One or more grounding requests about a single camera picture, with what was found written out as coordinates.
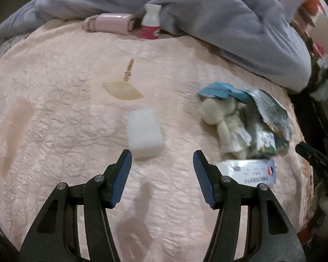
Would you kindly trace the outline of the blue white medicine box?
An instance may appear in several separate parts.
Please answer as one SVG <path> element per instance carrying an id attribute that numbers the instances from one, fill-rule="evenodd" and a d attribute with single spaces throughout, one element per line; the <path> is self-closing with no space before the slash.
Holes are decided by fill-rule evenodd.
<path id="1" fill-rule="evenodd" d="M 276 166 L 273 159 L 225 160 L 215 164 L 223 176 L 239 184 L 256 187 L 260 183 L 276 184 Z"/>

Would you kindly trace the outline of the torn white snack bag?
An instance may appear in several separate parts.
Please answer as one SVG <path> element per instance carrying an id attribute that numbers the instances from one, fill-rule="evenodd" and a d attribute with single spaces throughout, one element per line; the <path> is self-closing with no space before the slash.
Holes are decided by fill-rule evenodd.
<path id="1" fill-rule="evenodd" d="M 253 99 L 256 108 L 269 129 L 285 141 L 290 141 L 292 126 L 289 123 L 287 110 L 268 92 L 254 87 L 245 88 Z"/>

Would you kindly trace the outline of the small pink white bottle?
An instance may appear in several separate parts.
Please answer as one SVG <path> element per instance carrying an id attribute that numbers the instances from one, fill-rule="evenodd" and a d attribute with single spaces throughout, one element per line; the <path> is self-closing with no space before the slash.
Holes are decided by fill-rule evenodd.
<path id="1" fill-rule="evenodd" d="M 160 12 L 162 6 L 152 3 L 145 5 L 145 15 L 141 21 L 141 38 L 146 40 L 156 40 L 161 30 Z"/>

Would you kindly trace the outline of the pink cylindrical case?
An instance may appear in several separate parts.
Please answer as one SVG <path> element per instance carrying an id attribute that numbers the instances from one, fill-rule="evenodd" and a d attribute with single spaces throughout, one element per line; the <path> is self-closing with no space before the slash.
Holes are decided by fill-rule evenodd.
<path id="1" fill-rule="evenodd" d="M 82 23 L 82 28 L 89 32 L 131 34 L 134 27 L 134 16 L 131 14 L 103 13 L 88 17 Z"/>

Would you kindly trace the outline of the white plush bear toy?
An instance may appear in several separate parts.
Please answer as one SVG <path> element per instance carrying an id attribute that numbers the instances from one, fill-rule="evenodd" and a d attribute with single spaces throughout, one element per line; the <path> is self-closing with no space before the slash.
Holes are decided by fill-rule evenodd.
<path id="1" fill-rule="evenodd" d="M 234 97 L 205 98 L 198 111 L 205 123 L 216 127 L 222 154 L 231 154 L 238 160 L 247 159 L 252 136 L 241 120 Z"/>

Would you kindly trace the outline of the white tissue pack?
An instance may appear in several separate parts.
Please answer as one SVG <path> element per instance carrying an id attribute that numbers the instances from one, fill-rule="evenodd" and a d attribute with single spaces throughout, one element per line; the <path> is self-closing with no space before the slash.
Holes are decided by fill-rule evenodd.
<path id="1" fill-rule="evenodd" d="M 134 159 L 157 157 L 164 148 L 164 137 L 156 113 L 151 108 L 132 111 L 128 116 L 128 149 Z"/>

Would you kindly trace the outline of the pink quilted bedspread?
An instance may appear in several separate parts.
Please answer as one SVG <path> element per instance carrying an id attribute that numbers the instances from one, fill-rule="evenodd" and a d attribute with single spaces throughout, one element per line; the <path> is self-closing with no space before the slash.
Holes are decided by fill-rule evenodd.
<path id="1" fill-rule="evenodd" d="M 51 21 L 0 59 L 0 227 L 20 248 L 60 182 L 103 173 L 127 148 L 129 113 L 150 108 L 165 140 L 158 157 L 133 162 L 121 202 L 108 211 L 122 261 L 202 261 L 216 211 L 192 166 L 202 150 L 222 155 L 198 113 L 198 91 L 214 82 L 254 86 L 287 110 L 291 146 L 303 140 L 286 91 L 222 59 L 190 36 L 157 40 L 89 33 Z"/>

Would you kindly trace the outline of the teal blue snack packet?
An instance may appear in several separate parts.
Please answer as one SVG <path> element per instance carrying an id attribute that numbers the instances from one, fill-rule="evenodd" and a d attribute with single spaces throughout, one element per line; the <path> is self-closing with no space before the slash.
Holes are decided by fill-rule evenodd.
<path id="1" fill-rule="evenodd" d="M 209 84 L 207 87 L 204 87 L 200 91 L 198 91 L 197 95 L 200 98 L 217 99 L 227 99 L 229 97 L 233 97 L 243 103 L 247 103 L 251 100 L 250 95 L 246 91 L 237 89 L 230 84 L 222 82 L 215 82 Z"/>

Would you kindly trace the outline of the green white milk carton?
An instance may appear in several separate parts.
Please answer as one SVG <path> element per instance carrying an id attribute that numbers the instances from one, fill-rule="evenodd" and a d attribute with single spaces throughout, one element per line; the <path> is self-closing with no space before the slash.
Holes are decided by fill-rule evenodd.
<path id="1" fill-rule="evenodd" d="M 257 130 L 253 141 L 251 156 L 256 159 L 269 159 L 289 152 L 289 141 L 266 129 Z"/>

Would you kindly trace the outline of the grey blue duvet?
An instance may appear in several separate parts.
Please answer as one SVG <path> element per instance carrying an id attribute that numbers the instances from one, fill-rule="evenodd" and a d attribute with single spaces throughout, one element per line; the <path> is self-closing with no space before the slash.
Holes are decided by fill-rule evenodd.
<path id="1" fill-rule="evenodd" d="M 223 57 L 293 92 L 307 87 L 311 57 L 279 0 L 31 0 L 0 24 L 0 38 L 34 31 L 54 19 L 102 13 L 142 17 L 161 6 L 161 28 L 219 48 Z"/>

